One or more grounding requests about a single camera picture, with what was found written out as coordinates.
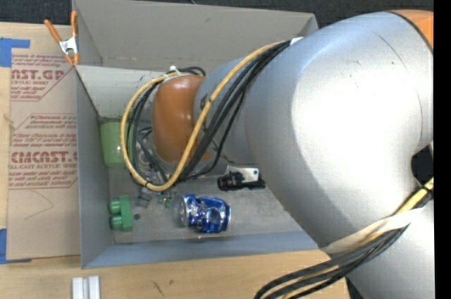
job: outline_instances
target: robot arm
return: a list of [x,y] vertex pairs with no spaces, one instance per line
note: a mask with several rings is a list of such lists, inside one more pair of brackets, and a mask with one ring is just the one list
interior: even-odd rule
[[[209,127],[228,106],[213,133],[225,138],[221,157],[257,165],[284,208],[323,247],[392,215],[420,186],[410,162],[433,141],[433,14],[367,14],[277,48],[255,69],[236,102],[232,94],[227,98],[230,90],[219,87],[233,86],[254,57],[202,79],[188,92],[192,116],[190,110],[170,110],[188,121],[190,133],[194,127],[188,148],[182,154],[179,147],[154,142],[155,150],[161,157],[180,152],[171,159],[181,159],[175,173],[186,177],[185,164],[202,144],[200,128]],[[172,85],[179,79],[172,79]],[[168,111],[165,100],[160,101],[154,110]],[[175,132],[180,121],[172,125],[157,124],[154,130]],[[187,132],[180,135],[183,142]],[[366,299],[434,298],[434,266],[430,201],[389,250],[349,278]]]

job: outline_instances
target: small black connector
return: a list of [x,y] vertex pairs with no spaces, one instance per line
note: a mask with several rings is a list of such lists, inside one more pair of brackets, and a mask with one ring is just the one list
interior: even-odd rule
[[244,176],[240,172],[229,172],[224,176],[218,177],[218,188],[221,191],[236,191],[243,188],[264,189],[265,182],[259,177],[256,181],[246,182]]

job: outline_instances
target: open box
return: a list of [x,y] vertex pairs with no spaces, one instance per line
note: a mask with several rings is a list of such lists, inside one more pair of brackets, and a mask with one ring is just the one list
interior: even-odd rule
[[[313,14],[123,0],[73,0],[73,9],[81,56],[75,93],[82,267],[316,248],[267,186],[225,193],[215,177],[178,185],[179,193],[219,197],[231,206],[230,225],[219,234],[177,227],[155,198],[147,209],[136,207],[141,187],[126,169],[106,167],[99,131],[170,66],[201,66],[208,74],[266,44],[316,31]],[[108,203],[119,195],[131,199],[137,218],[131,232],[109,226]]]

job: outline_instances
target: green plastic cup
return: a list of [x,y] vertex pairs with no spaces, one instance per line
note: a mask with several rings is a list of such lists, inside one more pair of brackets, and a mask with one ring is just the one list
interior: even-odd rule
[[[127,133],[128,124],[125,126],[125,133]],[[131,141],[132,141],[132,128],[130,129],[130,137],[128,140],[128,157],[132,160]],[[121,148],[121,122],[106,122],[100,125],[100,139],[101,150],[104,157],[105,165],[112,169],[124,169],[125,162],[122,156]]]

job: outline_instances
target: white plastic part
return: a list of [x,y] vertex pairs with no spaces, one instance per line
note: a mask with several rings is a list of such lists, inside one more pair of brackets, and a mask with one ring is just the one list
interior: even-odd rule
[[73,278],[72,299],[100,299],[100,278]]

